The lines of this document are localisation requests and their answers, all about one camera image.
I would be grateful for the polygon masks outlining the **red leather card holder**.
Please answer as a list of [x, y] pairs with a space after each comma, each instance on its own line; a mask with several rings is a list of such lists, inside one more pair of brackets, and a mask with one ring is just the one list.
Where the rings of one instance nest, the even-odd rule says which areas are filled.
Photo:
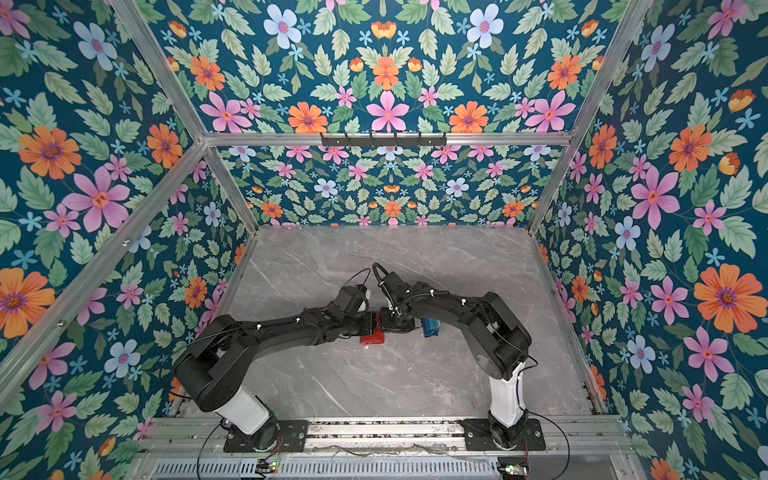
[[383, 345], [385, 343], [385, 333], [382, 328], [381, 313], [376, 312], [373, 317], [372, 330], [369, 335], [360, 337], [360, 344], [364, 346]]

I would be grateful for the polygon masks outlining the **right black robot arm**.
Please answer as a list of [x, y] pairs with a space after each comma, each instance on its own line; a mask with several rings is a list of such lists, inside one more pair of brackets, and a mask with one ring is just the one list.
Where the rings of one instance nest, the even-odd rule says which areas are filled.
[[528, 421], [523, 378], [532, 337], [504, 300], [494, 292], [471, 297], [425, 282], [410, 285], [379, 263], [372, 265], [372, 272], [388, 301], [381, 313], [385, 333], [405, 334], [428, 319], [461, 331], [472, 357], [489, 377], [487, 435], [502, 450], [516, 446]]

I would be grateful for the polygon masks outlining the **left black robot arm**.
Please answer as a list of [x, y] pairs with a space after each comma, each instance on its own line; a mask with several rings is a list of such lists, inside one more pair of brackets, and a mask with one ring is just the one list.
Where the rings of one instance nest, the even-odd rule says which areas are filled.
[[268, 451], [279, 444], [279, 425], [272, 410], [244, 385], [251, 365], [294, 348], [371, 336], [380, 320], [362, 285], [345, 286], [329, 304], [289, 317], [248, 322], [222, 314], [184, 348], [174, 363], [174, 377], [199, 410], [221, 417], [226, 432], [245, 448]]

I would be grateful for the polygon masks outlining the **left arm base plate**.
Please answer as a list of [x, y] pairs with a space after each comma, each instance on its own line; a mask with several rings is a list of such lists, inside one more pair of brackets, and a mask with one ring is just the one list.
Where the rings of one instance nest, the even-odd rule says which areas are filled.
[[246, 434], [234, 424], [227, 424], [225, 453], [296, 453], [302, 452], [308, 437], [306, 420], [269, 419], [253, 434]]

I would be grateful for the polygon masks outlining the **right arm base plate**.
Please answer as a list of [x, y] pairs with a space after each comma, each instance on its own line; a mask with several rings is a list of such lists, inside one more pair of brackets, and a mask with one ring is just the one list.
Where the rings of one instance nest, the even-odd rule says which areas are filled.
[[464, 430], [468, 451], [538, 452], [546, 449], [541, 424], [535, 419], [523, 418], [510, 428], [480, 418], [460, 420], [459, 425]]

